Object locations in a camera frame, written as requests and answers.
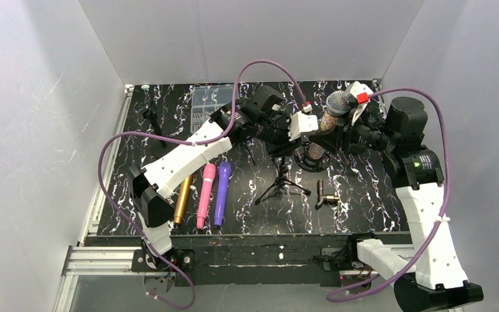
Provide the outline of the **gold microphone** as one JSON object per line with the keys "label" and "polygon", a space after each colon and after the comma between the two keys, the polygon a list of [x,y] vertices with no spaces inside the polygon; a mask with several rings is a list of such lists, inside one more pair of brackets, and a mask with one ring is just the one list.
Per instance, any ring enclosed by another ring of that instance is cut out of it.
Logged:
{"label": "gold microphone", "polygon": [[183,223],[183,219],[186,212],[186,205],[188,202],[188,196],[190,194],[190,187],[192,185],[193,178],[194,178],[193,174],[187,176],[184,179],[184,181],[181,183],[181,186],[179,188],[177,203],[173,215],[173,224],[175,226],[179,226],[180,224]]}

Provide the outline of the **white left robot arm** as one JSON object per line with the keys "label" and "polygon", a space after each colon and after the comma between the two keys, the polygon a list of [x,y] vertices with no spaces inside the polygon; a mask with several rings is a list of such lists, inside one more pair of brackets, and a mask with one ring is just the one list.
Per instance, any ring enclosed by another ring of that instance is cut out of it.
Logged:
{"label": "white left robot arm", "polygon": [[295,148],[302,134],[318,129],[317,119],[305,107],[292,115],[281,108],[282,95],[261,86],[251,98],[235,98],[214,111],[203,125],[181,144],[143,167],[127,172],[129,197],[142,223],[142,240],[152,256],[172,249],[168,223],[174,208],[168,198],[195,171],[241,142],[256,138],[280,149]]}

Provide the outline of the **black tripod mic stand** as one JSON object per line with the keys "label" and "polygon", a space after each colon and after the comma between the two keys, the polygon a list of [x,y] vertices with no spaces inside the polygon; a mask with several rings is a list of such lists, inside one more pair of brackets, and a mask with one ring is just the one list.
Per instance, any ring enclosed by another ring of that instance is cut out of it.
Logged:
{"label": "black tripod mic stand", "polygon": [[255,159],[253,158],[253,153],[252,153],[251,149],[248,147],[248,143],[247,142],[242,142],[240,145],[247,152],[249,160],[251,161],[251,164],[255,166],[256,165]]}

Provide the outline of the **glitter silver microphone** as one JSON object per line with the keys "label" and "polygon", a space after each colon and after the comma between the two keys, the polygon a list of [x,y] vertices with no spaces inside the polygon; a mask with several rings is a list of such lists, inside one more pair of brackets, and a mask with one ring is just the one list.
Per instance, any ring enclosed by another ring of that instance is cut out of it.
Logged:
{"label": "glitter silver microphone", "polygon": [[[335,127],[338,119],[352,109],[351,105],[344,99],[344,92],[337,90],[331,93],[326,99],[325,110],[321,116],[318,126],[318,134],[324,133]],[[310,143],[307,156],[318,161],[324,154],[324,148],[317,143]]]}

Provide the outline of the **purple microphone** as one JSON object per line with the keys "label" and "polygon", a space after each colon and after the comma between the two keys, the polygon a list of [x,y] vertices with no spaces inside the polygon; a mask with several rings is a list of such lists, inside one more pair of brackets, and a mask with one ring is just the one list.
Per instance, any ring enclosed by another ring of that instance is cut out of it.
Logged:
{"label": "purple microphone", "polygon": [[221,228],[224,223],[225,206],[231,174],[231,163],[227,161],[222,162],[218,167],[218,189],[214,210],[214,227],[216,228]]}

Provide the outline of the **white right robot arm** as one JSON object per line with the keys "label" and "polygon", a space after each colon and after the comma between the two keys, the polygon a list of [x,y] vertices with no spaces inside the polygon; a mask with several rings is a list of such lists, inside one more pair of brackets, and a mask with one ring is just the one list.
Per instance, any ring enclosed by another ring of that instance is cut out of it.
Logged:
{"label": "white right robot arm", "polygon": [[327,98],[319,134],[312,141],[330,150],[380,151],[411,234],[414,256],[405,260],[373,233],[350,235],[345,246],[321,255],[328,270],[360,262],[394,289],[403,311],[440,311],[480,302],[480,285],[468,280],[456,254],[446,215],[448,178],[436,153],[423,145],[428,120],[424,104],[397,97],[386,120],[373,128],[360,119],[370,99],[334,92]]}

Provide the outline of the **black shock-mount stand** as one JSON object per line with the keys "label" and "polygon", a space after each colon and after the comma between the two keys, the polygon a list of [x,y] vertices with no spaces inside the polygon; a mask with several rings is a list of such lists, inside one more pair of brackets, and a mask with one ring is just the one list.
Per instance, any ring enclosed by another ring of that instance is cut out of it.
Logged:
{"label": "black shock-mount stand", "polygon": [[[324,150],[322,158],[318,161],[313,161],[307,156],[309,149],[309,141],[302,142],[302,145],[295,149],[288,157],[293,157],[295,163],[302,167],[303,171],[310,173],[318,173],[324,171],[330,165],[330,155]],[[253,202],[255,205],[260,205],[265,196],[271,191],[280,191],[285,187],[296,187],[301,190],[304,195],[309,196],[312,194],[310,189],[303,187],[295,181],[288,178],[290,167],[287,164],[288,157],[271,157],[273,164],[277,170],[277,175],[272,184]]]}

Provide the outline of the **pink microphone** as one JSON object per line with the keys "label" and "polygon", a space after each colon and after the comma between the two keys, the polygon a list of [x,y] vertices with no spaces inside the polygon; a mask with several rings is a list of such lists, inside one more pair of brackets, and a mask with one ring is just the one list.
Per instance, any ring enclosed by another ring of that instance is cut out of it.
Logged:
{"label": "pink microphone", "polygon": [[201,194],[196,218],[197,229],[203,229],[205,225],[205,221],[209,213],[209,203],[215,177],[216,166],[214,164],[206,164],[202,175],[203,181],[201,185]]}

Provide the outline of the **black round-base mic stand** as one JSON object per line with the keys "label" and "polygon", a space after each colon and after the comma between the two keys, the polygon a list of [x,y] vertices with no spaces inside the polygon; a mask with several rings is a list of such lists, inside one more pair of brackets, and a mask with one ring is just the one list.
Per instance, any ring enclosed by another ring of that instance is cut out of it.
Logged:
{"label": "black round-base mic stand", "polygon": [[145,120],[148,120],[150,122],[154,134],[157,136],[162,136],[160,124],[158,122],[156,101],[153,101],[149,104],[149,107],[142,112],[142,116]]}

